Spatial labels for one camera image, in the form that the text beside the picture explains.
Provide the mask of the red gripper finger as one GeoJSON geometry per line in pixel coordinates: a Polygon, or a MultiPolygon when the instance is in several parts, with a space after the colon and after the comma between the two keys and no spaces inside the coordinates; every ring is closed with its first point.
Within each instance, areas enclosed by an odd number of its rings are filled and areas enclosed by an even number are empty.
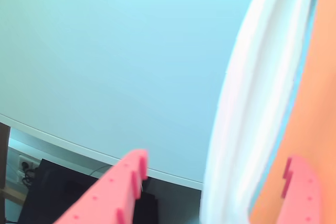
{"type": "Polygon", "coordinates": [[[55,222],[126,224],[133,222],[135,201],[147,179],[148,153],[132,150],[97,180],[55,222]]]}
{"type": "Polygon", "coordinates": [[[308,162],[299,156],[288,158],[283,179],[280,224],[320,224],[321,186],[308,162]]]}

